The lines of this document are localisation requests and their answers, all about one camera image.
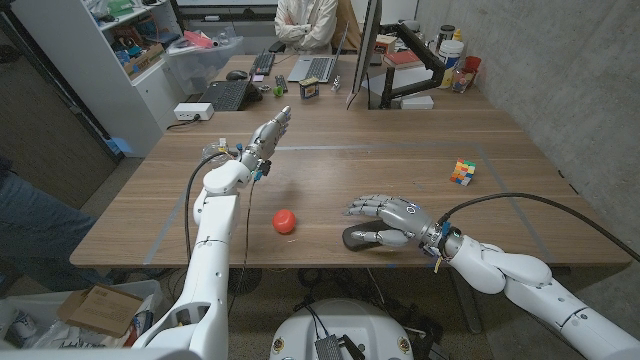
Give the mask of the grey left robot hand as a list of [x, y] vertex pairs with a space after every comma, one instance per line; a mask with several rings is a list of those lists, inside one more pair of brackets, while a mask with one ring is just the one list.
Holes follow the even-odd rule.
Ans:
[[286, 133], [290, 119], [291, 107], [285, 106], [273, 119], [258, 127], [242, 151], [240, 162], [250, 171], [254, 171], [258, 168], [260, 160], [268, 160]]

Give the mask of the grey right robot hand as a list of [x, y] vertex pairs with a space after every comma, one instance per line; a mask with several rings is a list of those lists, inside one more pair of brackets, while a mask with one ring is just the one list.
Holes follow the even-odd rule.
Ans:
[[352, 238], [364, 242], [401, 247], [413, 239], [428, 247], [437, 247], [443, 237], [441, 225], [419, 205], [400, 197], [364, 195], [349, 204], [344, 214], [374, 216], [390, 226], [389, 230], [357, 230], [351, 233]]

